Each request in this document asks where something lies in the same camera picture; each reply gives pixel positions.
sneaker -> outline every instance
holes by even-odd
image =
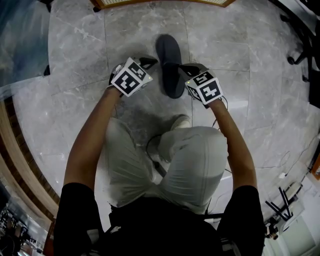
[[[185,114],[180,115],[171,126],[171,131],[191,127],[191,118]]]
[[[184,79],[178,72],[182,65],[179,45],[171,35],[163,34],[156,40],[155,49],[162,68],[163,89],[170,98],[178,99],[185,91]]]

floor tile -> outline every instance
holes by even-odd
[[[159,73],[153,81],[131,97],[122,97],[116,106],[118,118],[132,130],[135,142],[145,146],[157,134],[168,131],[174,119],[181,114],[192,117],[192,99],[187,90],[178,99],[172,99],[162,92]]]
[[[50,84],[61,92],[98,82],[109,75],[105,39],[52,16],[49,33]]]
[[[190,61],[213,70],[249,71],[249,47],[245,43],[221,42],[194,37],[188,30]]]
[[[228,8],[221,8],[214,5],[184,2],[188,39],[190,41],[198,38],[207,42],[246,43],[248,39],[246,15],[244,10],[236,7],[233,4]]]
[[[247,28],[250,49],[250,71],[281,72],[286,55],[282,52],[280,33],[263,22],[252,23]]]
[[[277,122],[281,85],[281,72],[250,72],[246,129],[270,126]]]
[[[37,155],[35,161],[54,191],[61,196],[69,154]]]
[[[288,173],[300,161],[306,165],[304,173],[319,143],[320,110],[293,95],[289,92],[281,97],[279,118],[263,166],[283,166]]]
[[[260,168],[265,163],[266,154],[273,137],[274,126],[248,129],[244,132],[244,140],[250,150],[255,168]]]
[[[214,70],[224,96],[230,103],[249,100],[250,73],[230,70]]]
[[[56,123],[48,77],[37,77],[13,97],[16,115],[30,151],[34,155],[68,152],[65,138]]]
[[[69,150],[101,98],[107,83],[107,81],[100,81],[86,84],[52,96],[56,121],[61,127]]]
[[[51,16],[70,24],[75,32],[83,37],[105,41],[104,13],[94,12],[93,5],[87,0],[55,0]]]
[[[245,12],[247,25],[261,23],[282,29],[280,12],[268,0],[237,0],[234,7]]]
[[[182,63],[189,62],[182,2],[133,4],[106,9],[104,13],[107,54],[111,70],[134,54],[148,54],[158,58],[155,43],[161,34],[172,35],[180,46]]]
[[[294,79],[282,78],[282,94],[285,96],[292,96],[300,101],[309,101],[309,84],[303,81],[296,81]]]

person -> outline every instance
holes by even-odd
[[[173,60],[168,47],[180,52],[173,37],[161,36],[157,52],[163,71],[167,60]],[[105,90],[70,151],[54,229],[54,254],[147,254],[148,249],[194,254],[208,253],[208,247],[213,255],[261,255],[265,226],[255,167],[225,104],[219,99],[208,104],[220,131],[191,127],[190,119],[182,115],[161,136],[158,154],[170,167],[156,185],[130,129],[112,118],[120,96],[115,87]],[[116,209],[107,232],[94,195],[101,154],[107,165],[109,203]],[[203,214],[227,160],[233,193],[215,230]]]

gray pants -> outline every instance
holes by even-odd
[[[227,139],[211,127],[181,128],[162,135],[158,151],[170,167],[160,184],[152,182],[153,170],[136,147],[122,121],[109,122],[103,150],[107,168],[109,202],[125,206],[139,197],[158,197],[203,214],[227,163]]]

chair leg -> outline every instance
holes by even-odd
[[[290,65],[299,65],[306,57],[307,57],[307,53],[304,50],[296,60],[291,56],[289,56],[287,58],[287,61]]]

